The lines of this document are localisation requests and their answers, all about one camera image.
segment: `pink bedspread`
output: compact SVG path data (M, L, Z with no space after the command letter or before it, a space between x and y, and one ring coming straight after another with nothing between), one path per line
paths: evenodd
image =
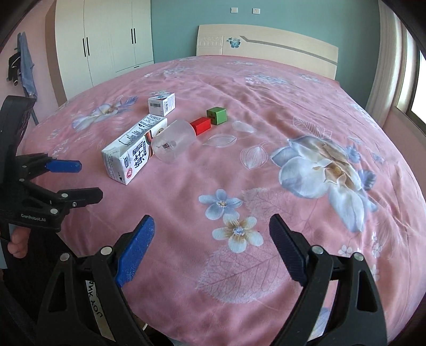
M174 164L152 157L128 186L113 181L101 150L148 113L160 90L176 93L169 123L215 106L228 121ZM268 234L274 213L331 254L365 255L390 340L425 293L426 205L412 171L337 82L307 71L225 56L155 64L76 96L29 134L24 151L82 162L79 174L43 175L42 186L103 190L101 203L63 223L76 254L154 218L154 240L124 292L142 320L174 339L270 344L301 292Z

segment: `plastic cup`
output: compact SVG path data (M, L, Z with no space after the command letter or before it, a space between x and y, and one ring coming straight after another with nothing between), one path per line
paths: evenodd
M154 154L163 162L173 163L195 141L196 134L185 120L175 120L152 139Z

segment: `milk carton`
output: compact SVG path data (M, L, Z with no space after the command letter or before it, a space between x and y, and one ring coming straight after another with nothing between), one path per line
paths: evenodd
M166 116L175 109L175 94L161 92L148 99L150 114Z
M151 139L167 127L167 118L148 114L102 150L108 175L127 185L153 155Z

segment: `teal wall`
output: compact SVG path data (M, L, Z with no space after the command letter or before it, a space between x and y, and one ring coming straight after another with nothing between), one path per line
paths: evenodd
M380 45L377 0L152 0L151 16L155 62L195 55L200 24L270 26L328 42L339 47L336 80L367 104Z

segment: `green cube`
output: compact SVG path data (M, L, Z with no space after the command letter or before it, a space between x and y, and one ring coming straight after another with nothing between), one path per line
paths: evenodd
M210 118L213 125L219 125L227 120L226 109L221 107L214 107L207 110L207 117Z

